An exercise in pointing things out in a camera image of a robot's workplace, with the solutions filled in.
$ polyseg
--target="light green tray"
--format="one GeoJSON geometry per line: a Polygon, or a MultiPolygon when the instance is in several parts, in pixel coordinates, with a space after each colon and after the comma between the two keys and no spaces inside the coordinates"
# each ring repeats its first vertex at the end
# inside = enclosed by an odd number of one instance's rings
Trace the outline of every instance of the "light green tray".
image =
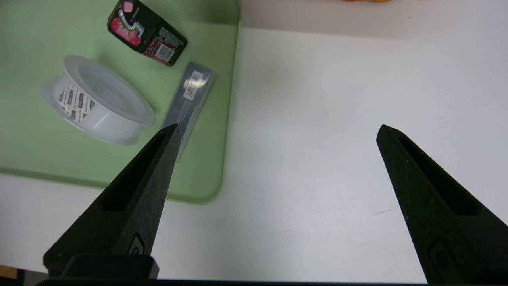
{"type": "Polygon", "coordinates": [[[216,80],[175,166],[168,199],[211,201],[222,184],[240,7],[237,0],[144,0],[188,39],[166,67],[130,50],[106,28],[117,0],[0,2],[0,172],[105,188],[158,131],[187,62],[216,80]],[[41,83],[63,74],[61,59],[77,54],[130,82],[150,103],[156,123],[135,146],[99,141],[60,118],[44,102],[41,83]]]}

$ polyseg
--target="gray package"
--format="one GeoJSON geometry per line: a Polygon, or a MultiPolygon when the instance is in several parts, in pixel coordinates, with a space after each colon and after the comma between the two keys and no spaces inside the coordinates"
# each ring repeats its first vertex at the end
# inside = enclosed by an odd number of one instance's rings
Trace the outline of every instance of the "gray package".
{"type": "Polygon", "coordinates": [[[214,78],[215,74],[212,70],[193,62],[187,65],[183,73],[182,80],[161,126],[164,128],[178,123],[182,135],[178,159],[191,135],[214,78]]]}

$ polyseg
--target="orange object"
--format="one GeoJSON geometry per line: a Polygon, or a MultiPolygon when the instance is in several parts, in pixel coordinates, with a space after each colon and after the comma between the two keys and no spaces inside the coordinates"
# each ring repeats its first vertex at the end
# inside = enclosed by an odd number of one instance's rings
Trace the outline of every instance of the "orange object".
{"type": "Polygon", "coordinates": [[[355,2],[355,1],[370,1],[370,2],[376,2],[376,3],[384,3],[384,2],[391,1],[391,0],[343,0],[343,1],[348,1],[348,2],[355,2]]]}

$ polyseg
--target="white surface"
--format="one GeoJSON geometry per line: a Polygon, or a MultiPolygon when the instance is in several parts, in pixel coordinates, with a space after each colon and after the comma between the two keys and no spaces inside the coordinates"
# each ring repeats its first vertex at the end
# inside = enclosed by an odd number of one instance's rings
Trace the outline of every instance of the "white surface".
{"type": "MultiPolygon", "coordinates": [[[[246,25],[285,31],[244,30],[223,190],[206,206],[166,203],[160,277],[424,282],[381,124],[508,221],[506,12],[505,0],[245,2],[246,25]]],[[[0,264],[42,271],[97,195],[0,177],[0,264]]]]}

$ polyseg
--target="plastic packaging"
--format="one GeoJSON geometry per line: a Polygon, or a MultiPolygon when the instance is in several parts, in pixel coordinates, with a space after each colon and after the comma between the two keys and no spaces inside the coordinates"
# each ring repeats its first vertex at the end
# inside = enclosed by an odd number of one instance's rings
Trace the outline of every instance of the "plastic packaging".
{"type": "Polygon", "coordinates": [[[215,73],[212,70],[193,62],[187,65],[183,73],[166,118],[161,126],[161,128],[164,128],[178,123],[182,134],[178,159],[187,144],[187,140],[191,135],[214,79],[215,73]]]}
{"type": "Polygon", "coordinates": [[[62,118],[108,143],[130,146],[155,123],[146,100],[116,73],[94,61],[68,55],[65,74],[45,82],[43,98],[62,118]]]}

